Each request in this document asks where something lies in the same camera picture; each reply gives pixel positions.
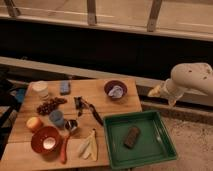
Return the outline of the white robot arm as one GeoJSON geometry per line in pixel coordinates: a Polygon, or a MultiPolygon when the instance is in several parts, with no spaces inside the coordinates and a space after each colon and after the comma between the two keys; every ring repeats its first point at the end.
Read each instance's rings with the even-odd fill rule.
{"type": "Polygon", "coordinates": [[[190,89],[213,96],[213,68],[208,63],[175,65],[170,77],[152,88],[148,96],[166,99],[169,106],[174,106],[190,89]]]}

